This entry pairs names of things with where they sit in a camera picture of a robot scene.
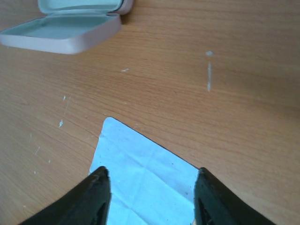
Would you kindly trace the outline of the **light blue cleaning cloth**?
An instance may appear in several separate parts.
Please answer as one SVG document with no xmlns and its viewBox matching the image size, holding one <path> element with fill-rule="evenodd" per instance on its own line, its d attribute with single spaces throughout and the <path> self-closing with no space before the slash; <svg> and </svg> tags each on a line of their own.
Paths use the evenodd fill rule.
<svg viewBox="0 0 300 225">
<path fill-rule="evenodd" d="M 111 181 L 109 225 L 190 225 L 198 169 L 132 128 L 108 117 L 90 171 Z"/>
</svg>

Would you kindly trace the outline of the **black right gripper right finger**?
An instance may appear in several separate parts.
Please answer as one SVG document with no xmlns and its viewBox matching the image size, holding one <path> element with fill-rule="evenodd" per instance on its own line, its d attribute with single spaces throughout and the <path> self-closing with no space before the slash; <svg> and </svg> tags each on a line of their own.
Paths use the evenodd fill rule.
<svg viewBox="0 0 300 225">
<path fill-rule="evenodd" d="M 208 169 L 199 169 L 194 188 L 197 225 L 273 225 L 242 201 Z"/>
</svg>

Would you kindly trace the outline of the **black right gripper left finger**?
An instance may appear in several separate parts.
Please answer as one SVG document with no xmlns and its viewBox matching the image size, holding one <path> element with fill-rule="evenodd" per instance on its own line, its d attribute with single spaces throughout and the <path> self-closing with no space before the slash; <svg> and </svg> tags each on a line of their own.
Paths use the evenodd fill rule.
<svg viewBox="0 0 300 225">
<path fill-rule="evenodd" d="M 105 225 L 111 200 L 108 170 L 101 166 L 23 225 Z"/>
</svg>

